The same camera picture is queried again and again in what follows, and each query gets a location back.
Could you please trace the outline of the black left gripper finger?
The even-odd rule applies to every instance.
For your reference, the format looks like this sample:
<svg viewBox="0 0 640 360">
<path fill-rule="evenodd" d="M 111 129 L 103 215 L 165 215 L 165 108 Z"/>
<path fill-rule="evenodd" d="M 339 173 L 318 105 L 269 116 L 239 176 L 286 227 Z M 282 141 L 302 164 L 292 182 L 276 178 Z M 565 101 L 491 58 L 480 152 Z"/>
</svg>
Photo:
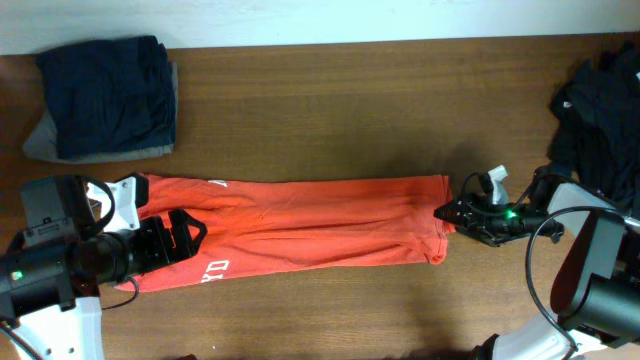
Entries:
<svg viewBox="0 0 640 360">
<path fill-rule="evenodd" d="M 171 210 L 169 220 L 175 244 L 170 258 L 172 260 L 186 260 L 194 257 L 208 234 L 207 226 L 183 209 Z"/>
<path fill-rule="evenodd" d="M 149 201 L 149 180 L 139 173 L 131 173 L 116 182 L 120 195 L 126 203 L 132 203 L 136 209 Z"/>
</svg>

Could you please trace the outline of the orange red printed t-shirt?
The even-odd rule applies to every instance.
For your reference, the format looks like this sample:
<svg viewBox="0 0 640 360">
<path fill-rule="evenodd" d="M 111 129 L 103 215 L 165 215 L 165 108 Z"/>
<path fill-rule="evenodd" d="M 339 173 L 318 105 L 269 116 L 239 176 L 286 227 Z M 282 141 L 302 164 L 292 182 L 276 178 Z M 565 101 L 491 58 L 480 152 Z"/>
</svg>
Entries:
<svg viewBox="0 0 640 360">
<path fill-rule="evenodd" d="M 142 292 L 328 267 L 442 263 L 453 228 L 444 175 L 256 183 L 149 175 L 138 214 L 183 209 L 207 227 L 196 256 L 139 275 Z"/>
</svg>

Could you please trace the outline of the navy blue garment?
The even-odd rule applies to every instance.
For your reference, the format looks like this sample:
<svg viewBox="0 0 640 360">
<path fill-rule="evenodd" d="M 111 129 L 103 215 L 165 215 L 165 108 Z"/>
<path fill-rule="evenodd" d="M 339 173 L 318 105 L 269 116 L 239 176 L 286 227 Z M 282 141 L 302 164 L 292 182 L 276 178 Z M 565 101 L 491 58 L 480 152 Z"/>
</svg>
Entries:
<svg viewBox="0 0 640 360">
<path fill-rule="evenodd" d="M 60 158 L 175 144 L 173 71 L 156 37 L 58 47 L 40 53 L 36 65 Z"/>
</svg>

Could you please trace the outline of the grey garment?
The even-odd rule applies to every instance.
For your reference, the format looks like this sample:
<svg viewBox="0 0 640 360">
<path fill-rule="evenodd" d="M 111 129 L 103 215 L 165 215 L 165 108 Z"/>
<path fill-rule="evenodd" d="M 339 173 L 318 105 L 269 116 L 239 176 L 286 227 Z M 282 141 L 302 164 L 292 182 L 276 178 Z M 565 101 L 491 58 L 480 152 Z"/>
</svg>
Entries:
<svg viewBox="0 0 640 360">
<path fill-rule="evenodd" d="M 177 125 L 178 74 L 154 60 L 149 79 L 134 62 L 38 60 L 46 108 L 22 145 L 35 160 L 62 164 L 125 162 L 168 155 Z"/>
</svg>

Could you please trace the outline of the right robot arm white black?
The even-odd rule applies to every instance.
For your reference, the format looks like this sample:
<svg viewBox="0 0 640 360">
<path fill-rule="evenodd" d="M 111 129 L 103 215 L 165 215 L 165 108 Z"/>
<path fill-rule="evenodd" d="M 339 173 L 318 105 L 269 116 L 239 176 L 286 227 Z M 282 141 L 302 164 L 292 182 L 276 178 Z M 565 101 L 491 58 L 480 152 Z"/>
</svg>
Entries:
<svg viewBox="0 0 640 360">
<path fill-rule="evenodd" d="M 552 166 L 535 170 L 517 201 L 508 199 L 499 166 L 477 174 L 481 190 L 462 190 L 435 218 L 493 248 L 527 242 L 524 267 L 539 313 L 508 334 L 476 346 L 472 359 L 578 359 L 639 341 L 639 215 Z M 534 245 L 546 237 L 574 242 L 542 303 L 533 274 Z"/>
</svg>

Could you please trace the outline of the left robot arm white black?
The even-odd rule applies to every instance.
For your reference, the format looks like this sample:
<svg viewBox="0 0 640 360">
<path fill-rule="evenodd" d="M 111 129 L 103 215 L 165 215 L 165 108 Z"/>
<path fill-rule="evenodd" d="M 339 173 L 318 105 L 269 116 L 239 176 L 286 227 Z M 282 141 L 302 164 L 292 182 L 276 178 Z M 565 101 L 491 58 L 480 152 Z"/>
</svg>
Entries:
<svg viewBox="0 0 640 360">
<path fill-rule="evenodd" d="M 23 359 L 101 359 L 103 284 L 194 257 L 206 225 L 183 209 L 140 219 L 149 182 L 82 175 L 45 178 L 21 190 L 27 226 L 1 257 L 1 332 Z"/>
</svg>

